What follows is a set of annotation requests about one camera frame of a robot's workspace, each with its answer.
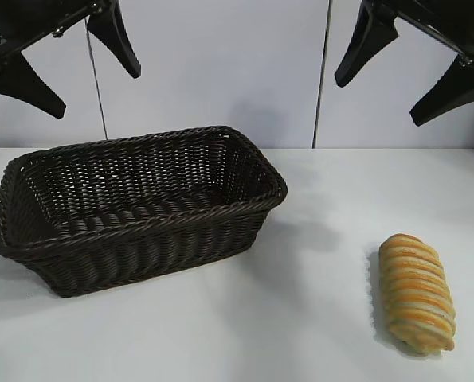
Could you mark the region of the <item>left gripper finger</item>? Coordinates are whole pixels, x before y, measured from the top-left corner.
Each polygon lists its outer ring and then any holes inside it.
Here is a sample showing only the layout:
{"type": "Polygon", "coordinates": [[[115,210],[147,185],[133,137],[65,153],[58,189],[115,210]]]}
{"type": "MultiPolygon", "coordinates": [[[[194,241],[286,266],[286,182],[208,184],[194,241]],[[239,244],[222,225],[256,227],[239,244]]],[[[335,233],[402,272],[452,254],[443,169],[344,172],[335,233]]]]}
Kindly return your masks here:
{"type": "Polygon", "coordinates": [[[56,119],[65,115],[66,104],[21,53],[0,62],[0,95],[28,103],[56,119]]]}
{"type": "Polygon", "coordinates": [[[88,31],[114,55],[133,79],[139,78],[141,65],[128,38],[119,1],[94,1],[90,10],[88,31]]]}

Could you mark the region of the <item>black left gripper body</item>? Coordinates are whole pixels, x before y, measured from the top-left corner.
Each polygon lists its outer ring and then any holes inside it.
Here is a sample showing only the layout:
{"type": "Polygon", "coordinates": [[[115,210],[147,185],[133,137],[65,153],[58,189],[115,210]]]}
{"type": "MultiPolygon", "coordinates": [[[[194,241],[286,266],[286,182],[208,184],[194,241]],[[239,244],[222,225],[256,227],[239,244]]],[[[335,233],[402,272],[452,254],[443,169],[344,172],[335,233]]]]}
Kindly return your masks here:
{"type": "Polygon", "coordinates": [[[0,1],[0,75],[23,50],[101,11],[101,1],[0,1]]]}

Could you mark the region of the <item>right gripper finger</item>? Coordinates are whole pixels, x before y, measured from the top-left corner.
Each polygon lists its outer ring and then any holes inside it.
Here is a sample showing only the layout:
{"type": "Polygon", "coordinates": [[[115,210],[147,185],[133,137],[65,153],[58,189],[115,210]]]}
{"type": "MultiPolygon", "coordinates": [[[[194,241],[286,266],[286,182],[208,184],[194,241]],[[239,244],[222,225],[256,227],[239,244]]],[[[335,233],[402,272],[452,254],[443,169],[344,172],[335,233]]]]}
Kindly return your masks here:
{"type": "Polygon", "coordinates": [[[339,87],[347,86],[369,60],[399,37],[394,25],[397,16],[389,1],[361,1],[350,43],[335,71],[339,87]]]}
{"type": "Polygon", "coordinates": [[[474,102],[474,57],[457,56],[444,75],[414,105],[410,116],[421,126],[444,113],[474,102]]]}

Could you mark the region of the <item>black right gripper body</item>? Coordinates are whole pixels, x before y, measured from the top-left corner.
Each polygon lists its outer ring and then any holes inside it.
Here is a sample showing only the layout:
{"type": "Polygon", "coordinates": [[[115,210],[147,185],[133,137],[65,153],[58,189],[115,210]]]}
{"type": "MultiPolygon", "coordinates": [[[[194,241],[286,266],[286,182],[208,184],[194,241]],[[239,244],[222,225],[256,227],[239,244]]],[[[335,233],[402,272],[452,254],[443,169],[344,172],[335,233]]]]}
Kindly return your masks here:
{"type": "Polygon", "coordinates": [[[401,18],[474,63],[474,1],[365,1],[393,23],[401,18]]]}

